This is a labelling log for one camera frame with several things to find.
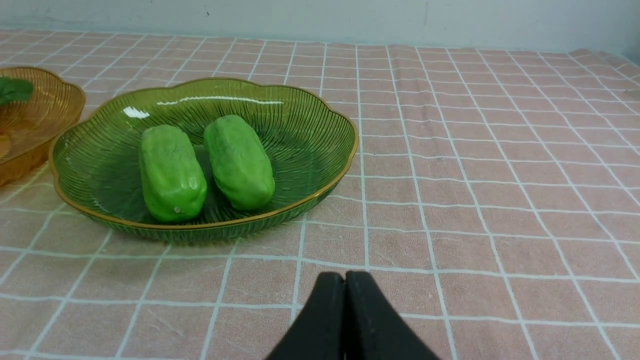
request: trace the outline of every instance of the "gold rim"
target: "gold rim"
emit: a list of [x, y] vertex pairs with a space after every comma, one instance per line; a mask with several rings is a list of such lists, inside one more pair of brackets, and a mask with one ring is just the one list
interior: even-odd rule
[[[78, 125], [78, 122], [80, 121], [80, 116], [82, 115], [82, 111], [84, 110], [84, 106], [86, 105], [86, 94], [84, 93], [84, 90], [80, 86], [77, 86], [76, 84], [73, 84], [73, 83], [69, 83], [69, 82], [65, 81], [63, 78], [61, 78], [60, 75], [56, 74], [55, 72], [51, 72], [51, 71], [49, 71], [47, 69], [43, 69], [41, 67], [36, 67], [36, 66], [12, 66], [12, 67], [3, 67], [3, 68], [0, 69], [0, 71], [20, 70], [20, 69], [22, 69], [22, 70], [37, 70], [37, 71], [49, 74], [49, 75], [53, 76], [54, 78], [56, 78], [61, 84], [70, 86], [72, 88], [75, 88], [80, 93], [80, 98], [71, 101], [71, 105], [73, 105], [75, 108], [77, 108], [76, 112], [73, 113], [73, 119], [76, 120], [75, 123], [60, 129], [59, 133], [56, 136], [54, 136], [54, 137], [52, 137], [52, 138], [50, 138], [50, 139], [48, 139], [46, 141], [43, 141], [43, 142], [33, 146], [32, 148], [30, 148], [29, 151], [26, 151], [26, 152], [23, 153], [23, 154], [27, 154], [27, 153], [33, 151], [33, 149], [36, 149], [38, 146], [42, 146], [43, 144], [45, 144], [47, 142], [50, 142], [51, 140], [54, 140], [52, 142], [52, 144], [54, 144], [56, 142], [56, 140], [58, 140], [60, 135], [66, 133], [68, 130], [71, 130], [74, 126]], [[15, 156], [15, 157], [13, 157], [11, 159], [7, 159], [2, 164], [8, 163], [9, 161], [13, 161], [14, 159], [17, 159], [19, 156], [21, 156], [23, 154]], [[47, 156], [48, 156], [47, 159], [51, 158], [50, 157], [51, 156], [51, 151], [48, 152]]]
[[51, 169], [51, 172], [53, 173], [53, 186], [54, 189], [56, 189], [56, 193], [58, 194], [58, 196], [60, 196], [62, 198], [62, 200], [64, 202], [66, 202], [69, 206], [71, 206], [72, 208], [80, 211], [81, 213], [85, 213], [87, 215], [90, 215], [92, 217], [95, 218], [99, 218], [101, 220], [107, 221], [107, 222], [112, 222], [112, 223], [116, 223], [116, 224], [120, 224], [120, 225], [124, 225], [124, 226], [129, 226], [129, 227], [137, 227], [140, 229], [151, 229], [151, 230], [197, 230], [197, 229], [212, 229], [212, 228], [216, 228], [216, 227], [225, 227], [225, 226], [230, 226], [230, 225], [237, 225], [237, 224], [243, 224], [243, 223], [247, 223], [247, 222], [253, 222], [253, 221], [257, 221], [257, 220], [262, 220], [265, 218], [269, 218], [269, 217], [274, 217], [277, 216], [279, 214], [285, 213], [293, 208], [297, 208], [300, 205], [303, 205], [309, 201], [312, 201], [313, 199], [315, 199], [316, 197], [322, 195], [324, 192], [326, 192], [327, 190], [329, 190], [331, 187], [335, 186], [346, 174], [347, 171], [349, 171], [349, 167], [351, 167], [351, 163], [353, 162], [353, 158], [355, 157], [356, 151], [358, 150], [358, 144], [360, 143], [360, 135], [358, 134], [358, 129], [355, 127], [355, 125], [353, 124], [353, 121], [348, 117], [345, 116], [345, 114], [335, 111], [331, 106], [329, 106], [329, 104], [326, 103], [326, 101], [324, 101], [322, 98], [320, 98], [320, 96], [305, 90], [303, 88], [299, 88], [297, 86], [291, 86], [291, 85], [260, 85], [260, 84], [256, 84], [254, 82], [248, 81], [248, 80], [243, 80], [243, 79], [235, 79], [235, 78], [203, 78], [203, 79], [196, 79], [196, 80], [191, 80], [191, 81], [187, 81], [184, 83], [180, 83], [178, 85], [174, 85], [171, 87], [155, 87], [155, 88], [142, 88], [142, 89], [138, 89], [138, 90], [133, 90], [130, 92], [126, 92], [123, 94], [120, 94], [108, 101], [106, 101], [104, 104], [100, 105], [96, 110], [94, 110], [91, 115], [89, 116], [87, 121], [91, 121], [91, 118], [93, 118], [93, 116], [98, 113], [98, 111], [100, 111], [103, 107], [105, 107], [105, 105], [107, 105], [108, 102], [113, 101], [115, 99], [119, 99], [125, 95], [131, 95], [131, 94], [137, 94], [138, 92], [142, 92], [142, 91], [149, 91], [149, 90], [173, 90], [176, 88], [179, 88], [181, 86], [184, 85], [188, 85], [188, 84], [192, 84], [192, 83], [197, 83], [200, 81], [208, 81], [208, 80], [212, 80], [212, 79], [220, 79], [220, 80], [232, 80], [232, 81], [240, 81], [242, 83], [247, 83], [249, 85], [253, 85], [253, 86], [257, 86], [257, 87], [261, 87], [261, 88], [268, 88], [268, 87], [279, 87], [279, 88], [290, 88], [290, 89], [294, 89], [294, 90], [299, 90], [302, 92], [306, 92], [308, 94], [310, 94], [311, 96], [315, 97], [316, 99], [320, 100], [332, 113], [336, 114], [336, 115], [340, 115], [341, 117], [347, 119], [347, 121], [349, 122], [349, 125], [351, 126], [352, 130], [353, 130], [353, 134], [355, 136], [354, 142], [353, 142], [353, 146], [351, 148], [351, 152], [349, 153], [349, 158], [347, 160], [347, 164], [346, 166], [342, 169], [342, 171], [336, 176], [334, 177], [327, 185], [325, 185], [324, 187], [322, 187], [320, 190], [314, 192], [313, 194], [309, 195], [308, 197], [305, 197], [302, 200], [299, 200], [298, 202], [295, 202], [291, 205], [288, 205], [282, 209], [278, 209], [275, 211], [270, 211], [269, 213], [264, 213], [264, 214], [260, 214], [260, 215], [255, 215], [252, 217], [248, 217], [248, 218], [242, 218], [242, 219], [237, 219], [237, 220], [231, 220], [231, 221], [224, 221], [224, 222], [215, 222], [215, 223], [211, 223], [211, 224], [197, 224], [197, 225], [154, 225], [154, 224], [143, 224], [140, 222], [132, 222], [132, 221], [128, 221], [128, 220], [123, 220], [120, 218], [115, 218], [109, 215], [103, 215], [100, 214], [96, 211], [93, 211], [89, 208], [86, 208], [76, 202], [74, 202], [73, 200], [69, 199], [69, 197], [67, 197], [67, 195], [62, 191], [62, 189], [60, 188], [60, 175], [58, 174], [58, 169], [56, 169], [56, 165], [53, 163], [53, 161], [51, 161], [52, 157], [53, 157], [53, 149], [55, 148], [56, 144], [58, 143], [58, 140], [64, 135], [66, 134], [68, 131], [70, 131], [71, 129], [73, 129], [76, 126], [81, 125], [80, 122], [76, 122], [73, 126], [70, 126], [69, 128], [67, 128], [66, 130], [62, 131], [58, 136], [56, 136], [56, 138], [53, 140], [53, 143], [51, 144], [51, 147], [49, 148], [49, 167]]

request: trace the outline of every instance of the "ribbed bowl pattern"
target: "ribbed bowl pattern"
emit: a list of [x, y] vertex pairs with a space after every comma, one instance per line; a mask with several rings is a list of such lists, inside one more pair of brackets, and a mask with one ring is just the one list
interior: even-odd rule
[[[235, 210], [212, 180], [202, 134], [229, 114], [249, 122], [273, 164], [275, 195], [260, 211]], [[203, 211], [187, 223], [159, 223], [143, 201], [140, 137], [160, 124], [189, 135], [210, 180]], [[145, 238], [196, 245], [247, 236], [313, 208], [347, 172], [357, 144], [352, 121], [306, 90], [209, 78], [108, 101], [55, 140], [51, 169], [60, 197], [93, 220]]]
[[0, 69], [0, 77], [33, 83], [29, 101], [0, 106], [0, 186], [47, 161], [53, 139], [80, 119], [84, 91], [37, 67]]

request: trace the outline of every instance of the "green glass bowl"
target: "green glass bowl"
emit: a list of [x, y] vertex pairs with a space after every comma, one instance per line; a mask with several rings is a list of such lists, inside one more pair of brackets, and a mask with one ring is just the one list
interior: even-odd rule
[[[276, 190], [260, 211], [237, 211], [212, 179], [206, 125], [236, 114], [257, 132], [273, 164]], [[210, 179], [200, 216], [183, 224], [153, 219], [142, 196], [142, 132], [185, 131]], [[318, 96], [292, 86], [208, 78], [119, 95], [60, 134], [49, 151], [54, 186], [70, 206], [108, 227], [144, 238], [197, 245], [257, 233], [313, 208], [338, 184], [358, 148], [358, 131]]]

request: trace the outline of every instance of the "green papaya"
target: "green papaya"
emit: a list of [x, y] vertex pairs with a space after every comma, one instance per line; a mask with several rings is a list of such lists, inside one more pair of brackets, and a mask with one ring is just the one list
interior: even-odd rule
[[213, 178], [231, 205], [256, 210], [273, 198], [275, 180], [264, 146], [243, 118], [221, 117], [204, 130]]
[[154, 218], [181, 222], [198, 216], [207, 180], [185, 132], [171, 125], [145, 130], [138, 163], [145, 205]]

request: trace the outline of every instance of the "amber glass bowl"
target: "amber glass bowl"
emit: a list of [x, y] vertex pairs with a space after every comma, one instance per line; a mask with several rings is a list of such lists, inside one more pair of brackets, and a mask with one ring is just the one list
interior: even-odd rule
[[33, 95], [0, 106], [0, 186], [45, 163], [51, 142], [80, 119], [85, 102], [81, 88], [44, 69], [0, 69], [5, 76], [32, 82]]

